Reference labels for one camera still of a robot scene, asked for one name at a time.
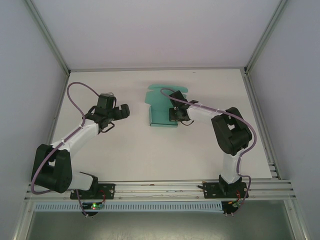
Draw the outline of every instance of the enclosure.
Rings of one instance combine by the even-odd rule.
[[[319,10],[315,0],[0,3],[2,238],[318,239]],[[82,121],[66,94],[76,82],[130,108],[72,156],[72,171],[114,184],[93,218],[72,189],[31,192],[38,146]],[[224,164],[212,126],[151,126],[152,85],[236,107],[252,125],[239,213],[225,217],[234,199],[200,188]],[[84,112],[97,103],[81,85],[69,93]]]

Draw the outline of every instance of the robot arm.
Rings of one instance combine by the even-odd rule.
[[[170,97],[188,102],[180,91],[176,91]],[[252,139],[252,133],[248,126],[234,117],[226,114],[201,108],[201,103],[191,101],[199,106],[192,106],[182,102],[170,100],[173,108],[169,110],[170,121],[199,121],[213,126],[217,143],[223,151],[223,167],[219,176],[220,190],[224,195],[236,191],[242,182],[237,173],[237,163],[240,154],[248,147]],[[237,108],[231,107],[226,112],[242,118]]]
[[[115,126],[112,121],[125,119],[130,115],[127,104],[122,104],[119,108],[116,107],[116,103],[117,99],[113,93],[100,94],[97,105],[85,115],[83,125],[79,124],[60,141],[51,145],[42,144],[37,148],[31,179],[48,154],[63,143],[42,167],[36,177],[36,185],[58,193],[64,193],[68,189],[91,191],[92,194],[98,191],[98,178],[84,172],[73,172],[71,159],[90,139],[111,130]]]

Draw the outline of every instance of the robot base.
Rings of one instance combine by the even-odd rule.
[[[247,191],[247,184],[242,182],[240,177],[236,182],[228,184],[219,176],[219,182],[204,182],[202,186],[198,186],[203,190],[205,199],[236,199],[237,191],[241,198],[244,198]]]
[[[112,200],[115,196],[115,187],[116,185],[112,183],[98,183],[98,178],[96,177],[96,179],[93,179],[89,190],[78,190],[79,198],[81,200]],[[71,192],[70,199],[77,200],[77,193]]]

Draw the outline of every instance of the wire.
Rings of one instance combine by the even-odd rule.
[[[104,203],[106,201],[106,194],[105,191],[100,190],[98,193],[103,193],[103,201],[101,203]]]
[[[35,171],[35,174],[32,178],[32,181],[31,181],[31,192],[35,195],[41,195],[41,194],[46,194],[46,193],[49,193],[49,192],[52,192],[52,190],[45,190],[45,191],[35,191],[35,182],[36,182],[36,179],[41,171],[41,169],[44,167],[44,165],[46,164],[46,162],[50,159],[50,157],[66,142],[68,141],[72,136],[74,136],[84,125],[85,125],[85,122],[86,122],[86,118],[85,118],[85,114],[84,112],[76,105],[76,103],[71,99],[70,97],[70,94],[69,94],[69,89],[72,85],[75,85],[75,84],[79,84],[79,85],[82,85],[82,86],[85,86],[86,88],[90,89],[95,95],[97,95],[99,97],[99,94],[93,90],[91,87],[89,87],[87,84],[84,84],[82,82],[78,82],[78,81],[75,81],[73,83],[70,83],[69,86],[67,87],[66,89],[66,94],[68,96],[68,99],[70,100],[70,102],[72,103],[72,105],[80,112],[80,114],[82,115],[82,123],[81,125],[76,129],[74,130],[70,135],[68,135],[64,140],[61,141],[61,143],[58,144],[58,146],[56,146],[45,158],[44,160],[42,161],[42,163],[39,165],[38,169]]]
[[[179,103],[183,103],[183,104],[188,104],[190,106],[195,106],[197,108],[202,108],[202,109],[207,109],[207,110],[210,110],[210,111],[213,111],[213,112],[216,112],[216,113],[220,113],[220,114],[225,114],[225,115],[228,115],[230,117],[233,117],[241,122],[243,122],[244,124],[246,124],[248,126],[248,128],[251,130],[252,134],[253,134],[253,143],[250,147],[246,148],[242,153],[240,153],[239,155],[239,158],[238,158],[238,161],[236,163],[236,173],[242,177],[242,178],[248,178],[249,179],[249,182],[248,182],[248,186],[246,188],[246,191],[245,191],[245,194],[244,194],[244,197],[243,197],[243,201],[242,201],[242,205],[245,203],[245,200],[246,200],[246,197],[248,196],[248,193],[249,193],[249,189],[250,189],[250,186],[251,186],[251,177],[249,175],[242,175],[240,173],[240,163],[241,163],[241,159],[242,159],[242,156],[244,154],[246,154],[247,152],[249,152],[251,149],[254,148],[254,146],[257,144],[257,133],[254,129],[254,127],[248,123],[246,120],[244,120],[243,118],[237,116],[237,115],[234,115],[230,112],[226,112],[226,111],[223,111],[223,110],[220,110],[220,109],[216,109],[216,108],[213,108],[213,107],[208,107],[208,106],[204,106],[204,105],[199,105],[199,104],[194,104],[194,103],[191,103],[191,102],[187,102],[187,101],[183,101],[183,100],[180,100],[180,99],[177,99],[177,98],[174,98],[172,96],[169,96],[168,94],[164,93],[164,90],[167,90],[167,91],[171,91],[171,92],[175,92],[174,90],[170,89],[170,88],[162,88],[160,90],[160,92],[162,93],[162,95],[166,96],[167,98],[171,99],[171,100],[174,100],[176,102],[179,102]]]
[[[239,202],[239,200],[241,200],[241,195],[240,195],[239,190],[236,191],[236,196],[238,199],[235,201],[230,201],[230,202],[228,202],[228,204],[235,204],[235,203]]]
[[[182,121],[180,122],[180,123],[182,123],[183,125],[185,125],[185,126],[190,126],[191,124],[193,124],[195,121],[193,120],[191,123],[189,123],[189,124],[185,124],[185,123],[183,123]]]
[[[85,217],[88,217],[89,215],[86,213],[86,211],[84,209],[84,206],[81,203],[78,189],[76,189],[75,192],[76,192],[76,197],[78,198],[78,202],[79,202],[80,208],[81,208],[81,210],[83,212],[83,215],[85,215]]]

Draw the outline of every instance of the white panel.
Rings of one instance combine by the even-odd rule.
[[[69,82],[90,85],[98,93],[113,92],[117,104],[127,103],[130,116],[115,121],[115,128],[89,141],[72,160],[74,171],[96,175],[100,181],[156,181],[218,179],[223,166],[213,127],[201,122],[177,128],[150,127],[146,92],[151,84],[172,84],[189,89],[188,100],[220,109],[237,107],[257,129],[241,73],[229,70],[161,70],[72,73]],[[97,104],[97,96],[81,85],[70,89],[84,111]],[[64,98],[54,140],[76,125],[81,115]],[[271,178],[260,138],[243,158],[243,174]]]
[[[244,67],[279,0],[34,0],[71,69]]]
[[[0,235],[12,238],[65,82],[23,1],[0,1]]]
[[[320,1],[292,0],[252,72],[281,173],[320,239]]]

